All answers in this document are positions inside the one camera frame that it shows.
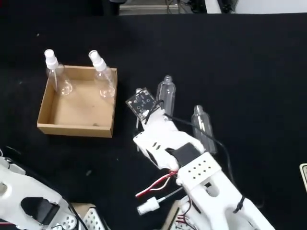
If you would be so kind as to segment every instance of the white spray nozzle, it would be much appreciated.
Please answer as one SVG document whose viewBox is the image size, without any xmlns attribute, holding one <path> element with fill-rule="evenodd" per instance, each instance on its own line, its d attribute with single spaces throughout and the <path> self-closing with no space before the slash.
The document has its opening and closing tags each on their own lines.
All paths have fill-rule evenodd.
<svg viewBox="0 0 307 230">
<path fill-rule="evenodd" d="M 150 198 L 144 204 L 137 207 L 139 215 L 144 215 L 147 212 L 155 211 L 160 208 L 159 202 L 155 197 Z"/>
<path fill-rule="evenodd" d="M 103 71 L 106 69 L 106 63 L 105 61 L 100 57 L 97 50 L 92 50 L 88 56 L 90 57 L 93 66 L 97 71 Z"/>
<path fill-rule="evenodd" d="M 46 65 L 48 69 L 56 69 L 59 66 L 58 60 L 52 49 L 45 50 Z"/>
</svg>

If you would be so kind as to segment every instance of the circuit board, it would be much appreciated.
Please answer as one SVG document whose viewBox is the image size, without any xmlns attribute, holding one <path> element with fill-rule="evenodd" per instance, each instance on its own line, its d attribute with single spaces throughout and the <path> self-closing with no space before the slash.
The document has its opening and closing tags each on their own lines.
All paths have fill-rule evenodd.
<svg viewBox="0 0 307 230">
<path fill-rule="evenodd" d="M 153 109 L 156 100 L 146 88 L 133 95 L 129 100 L 126 101 L 128 107 L 133 113 L 139 118 L 140 121 L 146 119 L 149 111 Z M 156 106 L 153 112 L 156 111 L 160 106 Z"/>
</svg>

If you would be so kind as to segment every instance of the black fabric surface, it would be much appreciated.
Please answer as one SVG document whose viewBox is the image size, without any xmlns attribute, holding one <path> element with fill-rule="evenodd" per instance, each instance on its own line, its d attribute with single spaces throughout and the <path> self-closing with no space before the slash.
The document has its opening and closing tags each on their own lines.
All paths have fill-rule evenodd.
<svg viewBox="0 0 307 230">
<path fill-rule="evenodd" d="M 136 151 L 136 117 L 125 100 L 152 93 L 166 74 L 177 86 L 174 116 L 201 104 L 230 152 L 234 177 L 277 230 L 303 229 L 307 194 L 307 14 L 157 15 L 0 22 L 0 142 L 71 201 L 92 202 L 112 230 L 162 226 L 172 201 L 139 217 L 151 196 L 134 195 L 163 175 Z M 114 137 L 46 136 L 36 128 L 46 75 L 43 52 L 90 66 L 97 49 L 118 68 Z M 191 133 L 191 128 L 178 124 Z M 21 155 L 8 150 L 8 145 Z M 217 157 L 225 169 L 225 156 Z M 175 182 L 156 197 L 176 188 Z M 181 198 L 179 194 L 173 199 Z"/>
</svg>

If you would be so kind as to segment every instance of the robotic arm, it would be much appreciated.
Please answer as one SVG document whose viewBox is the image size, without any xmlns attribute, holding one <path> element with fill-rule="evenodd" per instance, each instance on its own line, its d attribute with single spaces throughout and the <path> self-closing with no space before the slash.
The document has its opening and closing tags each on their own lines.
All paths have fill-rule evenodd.
<svg viewBox="0 0 307 230">
<path fill-rule="evenodd" d="M 22 208 L 22 203 L 30 197 L 42 198 L 36 217 Z M 25 175 L 22 168 L 3 157 L 0 157 L 0 219 L 21 230 L 49 230 L 58 225 L 72 230 L 78 222 L 60 194 Z"/>
<path fill-rule="evenodd" d="M 187 212 L 197 229 L 273 230 L 255 205 L 243 198 L 203 145 L 187 133 L 178 131 L 164 115 L 164 109 L 158 106 L 149 118 L 144 119 L 149 113 L 146 108 L 154 104 L 146 99 L 148 94 L 144 89 L 127 101 L 144 128 L 133 141 L 159 169 L 177 171 L 177 184 L 185 189 L 199 210 L 191 207 Z M 182 211 L 188 209 L 188 203 L 186 197 L 181 200 Z"/>
</svg>

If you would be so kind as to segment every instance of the white robotic hand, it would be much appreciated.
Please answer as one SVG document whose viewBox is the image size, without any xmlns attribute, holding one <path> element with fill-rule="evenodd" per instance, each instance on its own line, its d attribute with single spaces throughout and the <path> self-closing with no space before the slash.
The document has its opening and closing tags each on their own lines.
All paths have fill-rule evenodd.
<svg viewBox="0 0 307 230">
<path fill-rule="evenodd" d="M 127 101 L 144 128 L 133 141 L 159 169 L 177 171 L 177 184 L 189 196 L 185 202 L 184 199 L 181 201 L 181 208 L 195 223 L 191 229 L 273 230 L 274 227 L 250 200 L 242 196 L 203 145 L 187 133 L 178 131 L 164 115 L 164 109 L 149 96 L 143 89 Z"/>
</svg>

